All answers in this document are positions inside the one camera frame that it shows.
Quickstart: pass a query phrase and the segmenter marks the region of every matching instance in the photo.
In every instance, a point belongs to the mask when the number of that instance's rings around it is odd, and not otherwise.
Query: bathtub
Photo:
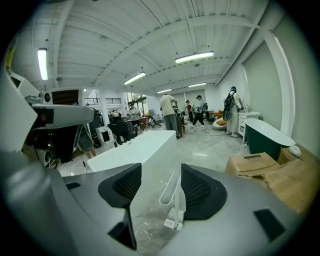
[[[296,144],[292,138],[259,119],[245,121],[245,134],[251,154],[266,152],[275,161],[278,161],[281,148]]]

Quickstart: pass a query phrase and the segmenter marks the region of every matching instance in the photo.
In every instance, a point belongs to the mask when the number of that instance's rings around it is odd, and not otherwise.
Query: railing
[[[121,104],[121,98],[105,98],[105,103],[108,105]],[[86,106],[101,105],[100,98],[84,98],[84,104]]]
[[[86,106],[94,106],[94,105],[100,105],[100,98],[84,98],[84,104]]]
[[[105,103],[111,104],[121,104],[121,98],[105,98]]]

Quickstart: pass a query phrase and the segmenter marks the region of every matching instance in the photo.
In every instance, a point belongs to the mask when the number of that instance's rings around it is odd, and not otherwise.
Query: cable
[[[82,159],[82,163],[83,163],[83,166],[85,167],[85,174],[87,174],[87,171],[88,171],[88,167],[87,167],[87,165],[86,165],[86,163],[85,163],[85,161],[84,161],[84,159],[82,158],[82,152],[81,152],[81,159]]]
[[[209,136],[221,136],[221,135],[224,135],[226,133],[226,131],[224,131],[223,133],[220,133],[220,134],[210,134],[210,131],[206,130],[205,133],[208,133]]]

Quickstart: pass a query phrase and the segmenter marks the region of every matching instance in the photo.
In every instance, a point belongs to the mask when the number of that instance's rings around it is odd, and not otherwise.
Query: cardboard box
[[[267,153],[232,156],[229,158],[224,172],[238,176],[261,176],[269,171],[279,169],[279,164]]]
[[[285,163],[296,160],[296,159],[298,158],[289,152],[288,147],[285,147],[281,149],[279,159],[278,159],[278,164],[284,165]]]
[[[300,159],[263,174],[271,191],[299,215],[308,212],[320,187],[320,171]]]

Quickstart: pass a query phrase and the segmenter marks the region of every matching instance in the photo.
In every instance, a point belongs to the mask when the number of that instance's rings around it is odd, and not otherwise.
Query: fluorescent light
[[[207,157],[207,154],[199,154],[199,153],[193,153],[193,155],[195,156],[201,156],[201,157]]]
[[[189,85],[188,87],[204,86],[206,84],[207,84],[206,82],[203,82],[203,83],[197,83],[197,84]]]
[[[139,78],[144,77],[145,75],[146,75],[145,72],[141,72],[141,73],[137,74],[135,77],[133,77],[133,78],[129,79],[128,81],[126,81],[124,84],[125,85],[131,84],[132,82],[138,80]]]
[[[176,58],[175,62],[176,63],[181,63],[181,62],[192,61],[192,60],[195,60],[195,59],[208,58],[208,57],[212,57],[214,54],[215,53],[213,51],[203,52],[203,53],[196,53],[196,54],[192,54],[192,55]]]
[[[170,92],[172,89],[168,89],[168,90],[161,90],[161,91],[158,91],[157,94],[162,94],[162,93],[165,93],[165,92]]]
[[[42,80],[48,80],[47,48],[40,48],[38,50],[38,61]]]

